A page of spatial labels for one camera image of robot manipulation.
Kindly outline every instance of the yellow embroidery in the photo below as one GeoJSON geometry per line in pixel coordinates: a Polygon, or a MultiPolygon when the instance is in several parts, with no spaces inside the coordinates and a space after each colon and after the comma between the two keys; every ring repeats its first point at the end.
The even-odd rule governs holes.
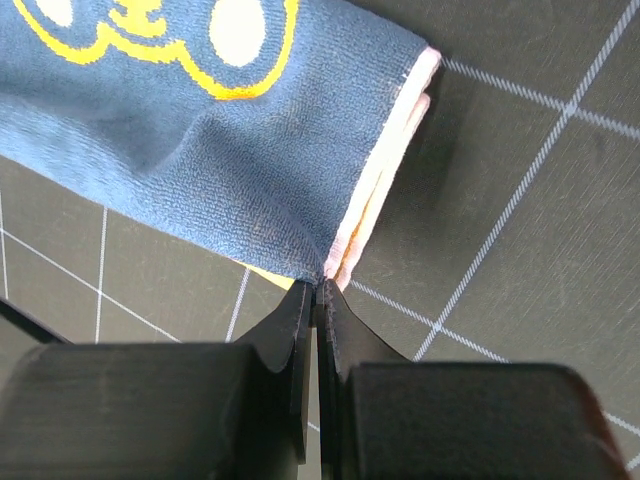
{"type": "Polygon", "coordinates": [[[162,8],[162,0],[115,0],[126,9],[123,15],[112,8],[109,18],[118,27],[132,35],[144,38],[160,37],[167,31],[167,21],[159,18],[155,22],[149,21],[147,15],[153,10],[162,8]]]}
{"type": "MultiPolygon", "coordinates": [[[[161,0],[117,0],[122,6],[127,8],[125,15],[117,13],[118,22],[111,16],[109,17],[116,25],[123,30],[140,35],[143,32],[146,36],[152,35],[162,27],[162,24],[149,22],[147,14],[150,10],[154,10],[153,5],[161,5],[161,0]]],[[[141,45],[124,38],[116,30],[105,22],[98,22],[96,26],[96,41],[93,45],[84,48],[74,48],[61,42],[49,32],[47,32],[38,21],[31,15],[23,0],[13,0],[16,8],[24,17],[25,21],[31,29],[40,37],[40,40],[69,62],[78,65],[87,65],[96,62],[104,56],[109,46],[113,46],[126,53],[132,58],[152,63],[171,63],[180,62],[182,68],[200,87],[206,90],[210,95],[218,100],[237,100],[255,98],[265,94],[282,76],[282,73],[289,61],[291,48],[293,47],[293,39],[298,15],[299,0],[284,0],[285,9],[285,27],[282,49],[278,55],[278,59],[273,68],[259,82],[244,87],[227,87],[215,81],[215,79],[203,72],[194,62],[184,40],[173,40],[170,43],[159,46],[141,45]]]]}

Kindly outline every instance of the towel fold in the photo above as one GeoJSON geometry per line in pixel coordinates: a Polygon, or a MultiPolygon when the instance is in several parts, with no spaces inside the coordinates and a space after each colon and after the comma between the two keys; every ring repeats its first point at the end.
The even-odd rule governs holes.
{"type": "Polygon", "coordinates": [[[0,154],[239,262],[345,287],[439,58],[342,0],[12,0],[0,154]]]}

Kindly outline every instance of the folded towel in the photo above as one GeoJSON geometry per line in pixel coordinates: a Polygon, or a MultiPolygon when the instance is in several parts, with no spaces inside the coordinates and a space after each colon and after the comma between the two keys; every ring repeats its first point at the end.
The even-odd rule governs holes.
{"type": "Polygon", "coordinates": [[[344,287],[438,62],[342,0],[5,0],[0,154],[237,261],[344,287]]]}

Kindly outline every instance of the white spot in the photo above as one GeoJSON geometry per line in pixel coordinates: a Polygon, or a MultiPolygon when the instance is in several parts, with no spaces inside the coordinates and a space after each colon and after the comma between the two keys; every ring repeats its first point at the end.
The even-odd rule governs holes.
{"type": "Polygon", "coordinates": [[[73,22],[71,0],[36,0],[36,5],[51,21],[61,27],[70,27],[73,22]]]}
{"type": "Polygon", "coordinates": [[[211,12],[209,40],[222,61],[244,67],[260,54],[266,36],[260,0],[218,0],[211,12]]]}

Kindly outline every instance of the towel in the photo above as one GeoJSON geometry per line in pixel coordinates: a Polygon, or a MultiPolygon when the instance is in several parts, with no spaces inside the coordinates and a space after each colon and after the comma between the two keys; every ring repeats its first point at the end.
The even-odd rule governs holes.
{"type": "Polygon", "coordinates": [[[347,285],[429,105],[425,40],[342,0],[0,1],[0,154],[276,283],[347,285]]]}

